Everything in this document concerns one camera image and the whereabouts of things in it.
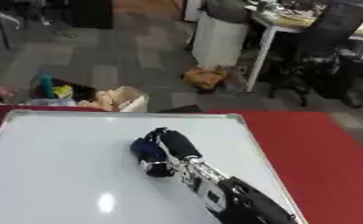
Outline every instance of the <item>white surface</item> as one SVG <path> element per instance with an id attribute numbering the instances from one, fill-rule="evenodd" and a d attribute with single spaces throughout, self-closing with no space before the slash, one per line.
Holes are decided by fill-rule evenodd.
<path id="1" fill-rule="evenodd" d="M 137 165 L 129 145 L 157 127 L 185 134 L 211 165 L 302 219 L 241 123 L 217 115 L 177 117 L 15 116 L 0 135 L 0 224 L 219 223 L 178 179 L 147 177 Z"/>
<path id="2" fill-rule="evenodd" d="M 245 24 L 227 23 L 202 12 L 192 55 L 199 66 L 206 70 L 213 70 L 217 66 L 235 66 L 241 54 L 247 29 Z"/>
<path id="3" fill-rule="evenodd" d="M 201 14 L 201 0 L 186 0 L 185 21 L 196 22 Z"/>

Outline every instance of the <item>whiteboard frame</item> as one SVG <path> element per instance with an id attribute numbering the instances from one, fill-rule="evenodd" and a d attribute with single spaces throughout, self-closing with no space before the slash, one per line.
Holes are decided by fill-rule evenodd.
<path id="1" fill-rule="evenodd" d="M 246 133 L 248 134 L 248 138 L 253 142 L 255 148 L 259 152 L 259 156 L 265 162 L 265 165 L 269 168 L 269 175 L 271 175 L 276 182 L 279 184 L 281 191 L 285 197 L 287 204 L 292 207 L 295 211 L 296 220 L 299 224 L 308 224 L 308 221 L 304 218 L 301 210 L 298 208 L 296 202 L 292 199 L 289 191 L 287 190 L 284 183 L 279 178 L 279 175 L 276 173 L 274 167 L 269 162 L 268 158 L 262 151 L 262 148 L 255 140 L 252 132 L 248 128 L 247 123 L 243 119 L 242 115 L 239 114 L 165 114 L 165 113 L 109 113 L 109 112 L 80 112 L 80 111 L 52 111 L 52 110 L 30 110 L 30 109 L 14 109 L 11 110 L 2 120 L 2 124 L 0 125 L 0 136 L 3 134 L 4 128 L 8 125 L 8 123 L 16 117 L 19 116 L 90 116 L 90 117 L 140 117 L 140 118 L 227 118 L 234 119 L 238 123 L 242 124 L 245 128 Z"/>

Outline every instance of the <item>floor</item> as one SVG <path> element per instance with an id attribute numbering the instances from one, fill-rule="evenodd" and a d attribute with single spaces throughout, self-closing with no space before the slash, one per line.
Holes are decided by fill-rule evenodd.
<path id="1" fill-rule="evenodd" d="M 234 90 L 195 94 L 179 79 L 195 65 L 184 50 L 190 25 L 173 20 L 172 15 L 158 17 L 142 11 L 116 10 L 111 31 L 61 29 L 36 23 L 27 30 L 14 31 L 11 24 L 6 24 L 12 49 L 4 50 L 0 41 L 0 85 L 25 90 L 30 88 L 33 76 L 46 73 L 98 89 L 122 85 L 141 89 L 150 94 L 150 112 L 189 104 L 203 110 L 321 111 L 363 144 L 363 109 L 349 109 L 316 94 L 307 108 L 299 107 L 297 98 L 288 91 L 280 91 L 274 100 L 267 98 L 265 83 L 258 83 L 252 94 Z M 55 30 L 78 37 L 54 35 Z"/>

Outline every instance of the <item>white box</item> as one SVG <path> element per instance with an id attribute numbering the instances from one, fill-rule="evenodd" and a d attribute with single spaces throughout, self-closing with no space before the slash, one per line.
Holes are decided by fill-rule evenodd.
<path id="1" fill-rule="evenodd" d="M 247 30 L 245 24 L 227 23 L 203 12 L 199 18 L 192 55 L 205 70 L 213 70 L 217 66 L 233 67 L 241 55 Z"/>

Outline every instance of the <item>whiteboard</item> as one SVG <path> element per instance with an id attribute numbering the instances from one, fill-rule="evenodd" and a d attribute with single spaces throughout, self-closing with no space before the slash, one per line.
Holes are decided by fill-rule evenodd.
<path id="1" fill-rule="evenodd" d="M 0 127 L 0 224 L 217 224 L 177 177 L 151 178 L 129 146 L 158 127 L 306 223 L 239 115 L 16 110 Z"/>

